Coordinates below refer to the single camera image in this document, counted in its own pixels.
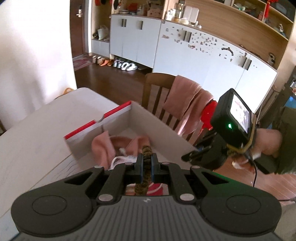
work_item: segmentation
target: sleeve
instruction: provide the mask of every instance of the sleeve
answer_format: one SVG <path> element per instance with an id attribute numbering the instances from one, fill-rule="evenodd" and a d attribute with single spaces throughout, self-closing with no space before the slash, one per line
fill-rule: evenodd
<path id="1" fill-rule="evenodd" d="M 282 107 L 272 123 L 283 136 L 279 157 L 276 159 L 276 174 L 296 172 L 296 109 Z"/>

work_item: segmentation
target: red object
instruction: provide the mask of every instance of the red object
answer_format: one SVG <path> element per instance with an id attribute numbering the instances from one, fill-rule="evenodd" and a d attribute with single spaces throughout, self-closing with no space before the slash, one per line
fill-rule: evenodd
<path id="1" fill-rule="evenodd" d="M 87 124 L 85 124 L 84 126 L 79 127 L 78 129 L 72 131 L 72 132 L 69 133 L 68 135 L 65 135 L 65 136 L 64 136 L 65 140 L 67 140 L 67 139 L 69 139 L 70 137 L 76 135 L 77 133 L 83 131 L 84 129 L 86 129 L 86 128 L 92 126 L 92 125 L 94 125 L 95 123 L 96 123 L 96 121 L 95 121 L 95 120 L 92 120 L 92 121 L 88 122 Z"/>
<path id="2" fill-rule="evenodd" d="M 207 128 L 208 130 L 212 129 L 212 125 L 210 124 L 210 120 L 215 112 L 217 101 L 211 101 L 209 104 L 206 105 L 206 107 L 202 110 L 202 115 L 200 117 L 200 120 L 203 122 L 202 129 Z"/>
<path id="3" fill-rule="evenodd" d="M 126 102 L 126 103 L 124 103 L 124 104 L 122 104 L 122 105 L 120 105 L 120 106 L 117 106 L 116 108 L 114 108 L 114 109 L 108 111 L 107 113 L 105 113 L 105 114 L 103 115 L 103 119 L 105 119 L 105 118 L 107 118 L 108 116 L 114 114 L 115 112 L 118 112 L 119 110 L 122 110 L 123 108 L 125 108 L 125 107 L 127 107 L 127 106 L 129 106 L 129 105 L 131 105 L 131 101 L 128 101 L 128 102 Z"/>
<path id="4" fill-rule="evenodd" d="M 268 17 L 268 13 L 269 13 L 269 6 L 271 3 L 274 2 L 278 2 L 279 0 L 267 0 L 267 5 L 266 5 L 266 9 L 265 9 L 265 13 L 264 13 L 264 18 Z"/>
<path id="5" fill-rule="evenodd" d="M 137 12 L 137 9 L 138 9 L 138 4 L 137 3 L 131 3 L 128 6 L 128 11 L 130 11 L 130 12 Z"/>

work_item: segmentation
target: brown rope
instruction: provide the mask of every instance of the brown rope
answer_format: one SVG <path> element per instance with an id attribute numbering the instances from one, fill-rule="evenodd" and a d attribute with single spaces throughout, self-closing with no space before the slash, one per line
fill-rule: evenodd
<path id="1" fill-rule="evenodd" d="M 149 185 L 151 183 L 151 155 L 152 150 L 150 146 L 143 146 L 143 183 L 136 184 L 135 196 L 146 196 Z"/>

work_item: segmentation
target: cabinet door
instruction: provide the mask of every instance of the cabinet door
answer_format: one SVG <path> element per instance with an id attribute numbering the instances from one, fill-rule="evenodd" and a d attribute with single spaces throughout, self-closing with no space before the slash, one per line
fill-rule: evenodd
<path id="1" fill-rule="evenodd" d="M 230 88 L 235 89 L 250 54 L 221 39 L 215 43 L 215 47 L 219 47 L 212 51 L 211 71 L 208 72 L 203 88 L 218 101 Z"/>
<path id="2" fill-rule="evenodd" d="M 178 74 L 203 85 L 211 71 L 212 56 L 205 45 L 200 44 L 204 41 L 200 34 L 204 32 L 181 25 L 174 32 L 174 35 L 181 37 L 178 44 L 182 47 L 176 59 L 179 65 Z"/>
<path id="3" fill-rule="evenodd" d="M 252 112 L 257 111 L 271 88 L 276 74 L 277 72 L 266 63 L 250 56 L 235 90 Z"/>
<path id="4" fill-rule="evenodd" d="M 120 57 L 122 57 L 123 36 L 125 33 L 124 17 L 120 15 L 111 16 L 110 53 Z"/>
<path id="5" fill-rule="evenodd" d="M 137 17 L 136 20 L 137 63 L 153 68 L 161 20 L 141 17 Z"/>
<path id="6" fill-rule="evenodd" d="M 121 36 L 123 38 L 123 48 L 122 57 L 137 61 L 137 17 L 135 16 L 123 16 L 124 21 L 124 34 Z"/>
<path id="7" fill-rule="evenodd" d="M 155 55 L 153 72 L 178 75 L 179 62 L 178 53 L 182 46 L 177 44 L 177 40 L 181 37 L 173 36 L 175 26 L 178 24 L 171 22 L 163 22 L 160 25 L 160 33 Z"/>

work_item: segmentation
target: hand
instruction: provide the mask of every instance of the hand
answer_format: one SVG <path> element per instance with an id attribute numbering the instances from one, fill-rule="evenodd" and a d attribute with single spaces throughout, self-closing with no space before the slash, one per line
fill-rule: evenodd
<path id="1" fill-rule="evenodd" d="M 282 134 L 278 130 L 257 129 L 256 140 L 254 146 L 250 149 L 253 159 L 260 157 L 261 154 L 279 156 L 279 149 L 282 142 Z M 232 161 L 232 165 L 236 169 L 246 169 L 255 173 L 255 169 L 248 162 L 248 159 L 241 154 L 228 157 L 227 160 Z"/>

